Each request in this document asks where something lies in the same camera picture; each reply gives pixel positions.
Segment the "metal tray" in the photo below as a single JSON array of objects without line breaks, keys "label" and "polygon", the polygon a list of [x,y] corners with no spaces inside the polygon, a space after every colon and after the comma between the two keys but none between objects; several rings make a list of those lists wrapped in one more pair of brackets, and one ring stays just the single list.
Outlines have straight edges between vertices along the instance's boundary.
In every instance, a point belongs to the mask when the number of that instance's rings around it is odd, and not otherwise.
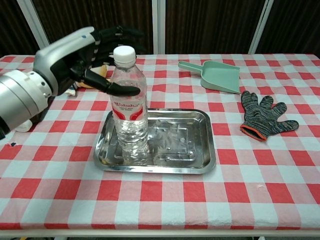
[{"label": "metal tray", "polygon": [[150,108],[147,148],[128,160],[118,144],[111,111],[98,138],[94,162],[105,171],[206,173],[216,165],[209,116],[196,109]]}]

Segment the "red checkered tablecloth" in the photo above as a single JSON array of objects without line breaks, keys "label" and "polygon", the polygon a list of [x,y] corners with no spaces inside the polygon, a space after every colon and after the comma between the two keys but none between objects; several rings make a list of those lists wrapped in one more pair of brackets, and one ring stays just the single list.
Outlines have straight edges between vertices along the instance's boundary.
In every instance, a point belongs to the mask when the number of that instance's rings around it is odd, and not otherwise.
[{"label": "red checkered tablecloth", "polygon": [[[30,70],[5,56],[1,73]],[[267,142],[244,135],[239,94],[208,90],[178,61],[240,67],[240,90],[285,102],[297,131]],[[31,132],[0,141],[0,229],[320,229],[320,60],[311,54],[138,56],[151,108],[188,108],[211,119],[217,165],[203,175],[99,170],[108,95],[80,89],[53,101]]]}]

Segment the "dustpan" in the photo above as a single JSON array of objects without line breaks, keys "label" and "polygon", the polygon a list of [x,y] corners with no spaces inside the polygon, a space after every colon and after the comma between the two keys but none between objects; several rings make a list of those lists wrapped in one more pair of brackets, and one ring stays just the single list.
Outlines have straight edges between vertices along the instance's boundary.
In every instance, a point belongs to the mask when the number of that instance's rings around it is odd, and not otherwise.
[{"label": "dustpan", "polygon": [[179,68],[201,73],[201,86],[206,89],[239,94],[240,68],[229,64],[205,61],[203,65],[196,65],[186,61],[179,61]]}]

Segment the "red and white label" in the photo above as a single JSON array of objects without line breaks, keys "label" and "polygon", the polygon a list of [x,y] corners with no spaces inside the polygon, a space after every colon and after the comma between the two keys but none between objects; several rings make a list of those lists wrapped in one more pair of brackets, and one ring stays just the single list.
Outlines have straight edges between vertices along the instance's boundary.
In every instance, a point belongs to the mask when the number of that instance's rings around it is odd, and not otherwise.
[{"label": "red and white label", "polygon": [[114,101],[112,103],[113,115],[120,120],[139,121],[143,118],[145,110],[143,98],[133,101]]}]

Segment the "gray glove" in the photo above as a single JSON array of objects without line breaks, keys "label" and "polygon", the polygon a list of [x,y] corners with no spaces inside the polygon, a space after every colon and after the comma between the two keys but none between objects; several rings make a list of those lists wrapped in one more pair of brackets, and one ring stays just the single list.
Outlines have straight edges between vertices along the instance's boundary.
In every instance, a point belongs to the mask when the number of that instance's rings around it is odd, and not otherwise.
[{"label": "gray glove", "polygon": [[271,96],[265,96],[258,105],[257,95],[244,91],[241,94],[241,103],[245,114],[240,130],[262,142],[270,135],[297,130],[299,123],[295,120],[277,121],[286,112],[287,106],[284,102],[279,102],[272,107],[273,102]]}]

